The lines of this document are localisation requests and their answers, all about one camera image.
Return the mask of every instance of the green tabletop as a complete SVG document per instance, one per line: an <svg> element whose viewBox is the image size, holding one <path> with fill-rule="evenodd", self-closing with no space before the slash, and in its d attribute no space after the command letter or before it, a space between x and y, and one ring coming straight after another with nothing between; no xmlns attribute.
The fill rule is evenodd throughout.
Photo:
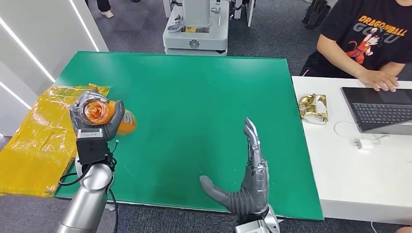
<svg viewBox="0 0 412 233"><path fill-rule="evenodd" d="M137 118L132 134L116 137L117 200L225 210L203 193L199 176L239 189L248 116L268 161L275 213L323 219L285 59L78 52L55 85L89 83L111 87L109 99L124 100Z"/></svg>

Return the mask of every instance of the humanoid robot hand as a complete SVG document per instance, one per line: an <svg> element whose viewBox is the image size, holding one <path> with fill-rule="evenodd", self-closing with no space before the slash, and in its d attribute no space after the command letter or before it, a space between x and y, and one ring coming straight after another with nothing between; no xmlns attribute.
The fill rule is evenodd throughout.
<svg viewBox="0 0 412 233"><path fill-rule="evenodd" d="M247 136L249 158L240 190L230 193L215 186L207 176L201 176L204 192L230 212L239 216L260 214L268 210L269 173L260 150L258 133L253 122L245 119L243 132Z"/></svg>
<svg viewBox="0 0 412 233"><path fill-rule="evenodd" d="M124 104L122 100L116 102L115 105L115 113L113 114L112 118L103 125L90 125L85 123L85 121L81 117L81 112L83 111L84 106L81 105L81 102L84 100L92 100L98 99L104 102L108 102L108 99L97 92L85 92L80 97L79 100L70 107L70 119L73 125L73 128L77 134L77 130L79 129L95 129L101 128L103 132L103 136L106 141L112 140L117 133L119 125L124 116Z"/></svg>

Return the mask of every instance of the plastic bottle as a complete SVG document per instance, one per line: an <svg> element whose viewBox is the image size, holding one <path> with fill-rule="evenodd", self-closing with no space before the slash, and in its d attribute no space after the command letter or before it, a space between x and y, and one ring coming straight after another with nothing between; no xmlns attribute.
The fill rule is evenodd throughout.
<svg viewBox="0 0 412 233"><path fill-rule="evenodd" d="M116 102L110 100L104 102L99 99L87 100L84 103L82 117L92 125L103 125L110 121L115 113ZM135 130L137 121L135 116L129 110L124 110L123 120L120 123L117 133L126 135Z"/></svg>

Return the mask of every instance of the led light strip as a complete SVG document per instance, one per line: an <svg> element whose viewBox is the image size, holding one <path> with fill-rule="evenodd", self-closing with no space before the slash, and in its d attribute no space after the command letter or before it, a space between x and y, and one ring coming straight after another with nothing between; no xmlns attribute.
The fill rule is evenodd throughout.
<svg viewBox="0 0 412 233"><path fill-rule="evenodd" d="M73 0L69 0L69 1L70 1L71 6L73 7L74 11L76 12L77 17L79 18L80 22L82 23L83 28L85 29L87 35L89 36L89 39L90 39L91 43L93 44L94 48L96 49L97 52L100 52L100 51L99 51L99 48L98 48L97 45L96 45L96 42L94 42L93 37L91 36L91 34L90 34L90 32L89 32L89 29L87 29L87 27L86 27L86 24L85 24L85 22L83 21L83 18L80 16L80 13L79 13L79 11L77 10L77 7L76 7L76 5L74 4Z"/></svg>
<svg viewBox="0 0 412 233"><path fill-rule="evenodd" d="M30 105L28 105L24 100L22 100L18 95L16 95L12 90L10 90L6 85L4 85L2 82L0 82L0 86L3 87L8 93L10 93L14 98L16 98L20 103L22 103L24 106L26 106L28 109L31 109Z"/></svg>
<svg viewBox="0 0 412 233"><path fill-rule="evenodd" d="M23 42L16 36L16 34L7 26L4 20L0 17L0 25L10 34L10 36L20 45L20 47L29 55L29 57L36 63L36 65L43 71L43 73L54 83L56 80L38 61L38 59L30 52L30 50L23 44Z"/></svg>

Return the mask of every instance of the machine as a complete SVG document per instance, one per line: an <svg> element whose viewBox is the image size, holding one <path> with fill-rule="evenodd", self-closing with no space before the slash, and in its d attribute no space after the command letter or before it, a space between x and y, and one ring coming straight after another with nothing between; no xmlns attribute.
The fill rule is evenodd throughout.
<svg viewBox="0 0 412 233"><path fill-rule="evenodd" d="M228 1L184 0L172 4L163 32L166 54L227 55Z"/></svg>
<svg viewBox="0 0 412 233"><path fill-rule="evenodd" d="M70 118L75 129L78 129L76 145L78 155L75 159L77 173L63 176L60 185L72 185L80 182L80 187L59 222L57 233L94 233L97 231L108 193L117 206L110 187L114 182L114 171L117 164L107 142L114 138L124 116L122 101L116 102L115 113L111 120L99 126L83 123L75 113ZM239 216L236 233L279 233L279 224L273 209L268 204L269 173L265 159L260 150L258 133L251 120L245 120L244 133L247 136L249 156L246 171L238 192L229 193L213 185L207 176L200 177L203 190L212 199ZM62 179L70 175L78 178L69 183Z"/></svg>

